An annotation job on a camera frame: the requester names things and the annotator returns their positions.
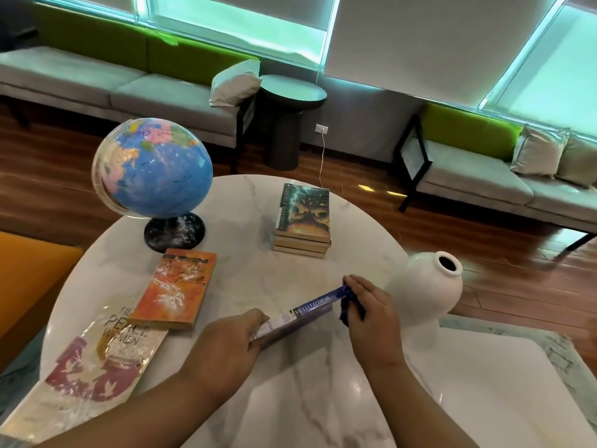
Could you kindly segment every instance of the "black globe base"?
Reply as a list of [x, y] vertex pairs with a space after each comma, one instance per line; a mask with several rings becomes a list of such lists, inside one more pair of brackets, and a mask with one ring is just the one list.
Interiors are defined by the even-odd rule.
[[143, 238], [149, 248], [165, 253], [168, 248], [195, 248], [205, 237], [205, 223], [191, 212], [180, 217], [152, 218]]

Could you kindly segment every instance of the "globe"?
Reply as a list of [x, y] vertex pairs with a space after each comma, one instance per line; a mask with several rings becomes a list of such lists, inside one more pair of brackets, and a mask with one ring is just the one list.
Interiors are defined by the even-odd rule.
[[156, 251], [193, 248], [205, 224], [191, 211], [210, 190], [213, 165], [188, 129], [158, 118], [128, 120], [101, 142], [91, 178], [102, 202], [115, 212], [152, 220], [145, 241]]

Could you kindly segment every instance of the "vase opening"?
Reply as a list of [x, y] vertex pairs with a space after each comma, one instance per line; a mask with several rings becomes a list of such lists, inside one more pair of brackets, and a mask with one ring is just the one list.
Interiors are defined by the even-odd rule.
[[445, 256], [440, 256], [439, 257], [439, 263], [442, 264], [442, 266], [451, 271], [451, 272], [455, 272], [456, 271], [456, 264], [454, 264], [454, 261], [452, 261], [450, 258], [445, 257]]

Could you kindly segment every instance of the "round black side table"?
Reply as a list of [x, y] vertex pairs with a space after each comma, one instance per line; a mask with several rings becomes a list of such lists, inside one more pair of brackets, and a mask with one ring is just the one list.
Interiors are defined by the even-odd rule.
[[328, 95], [316, 84], [303, 80], [281, 75], [263, 75], [261, 79], [263, 95], [274, 105], [273, 128], [263, 162], [276, 170], [294, 170], [299, 165], [303, 112], [319, 108]]

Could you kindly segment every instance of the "book cover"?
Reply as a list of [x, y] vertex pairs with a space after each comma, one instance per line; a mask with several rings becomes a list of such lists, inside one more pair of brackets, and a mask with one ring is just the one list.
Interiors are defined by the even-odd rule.
[[316, 251], [326, 253], [330, 244], [315, 240], [296, 239], [295, 237], [274, 236], [273, 244], [279, 247], [297, 248], [298, 250]]
[[274, 245], [273, 250], [283, 251], [284, 253], [302, 254], [303, 256], [311, 256], [314, 258], [323, 258], [325, 256], [325, 253], [320, 253], [318, 251], [300, 250], [299, 248], [281, 247], [279, 245]]
[[0, 434], [38, 444], [125, 402], [167, 333], [131, 325], [135, 300], [106, 305], [4, 421]]
[[321, 297], [303, 303], [301, 306], [284, 312], [278, 316], [270, 318], [269, 321], [259, 327], [257, 333], [252, 337], [252, 341], [263, 339], [261, 348], [272, 345], [280, 338], [287, 336], [304, 327], [318, 317], [332, 310], [332, 303], [338, 301], [352, 293], [347, 285], [342, 285], [338, 289], [324, 294]]
[[284, 184], [276, 234], [330, 243], [330, 191]]
[[215, 253], [168, 248], [130, 319], [138, 325], [187, 329], [195, 324]]

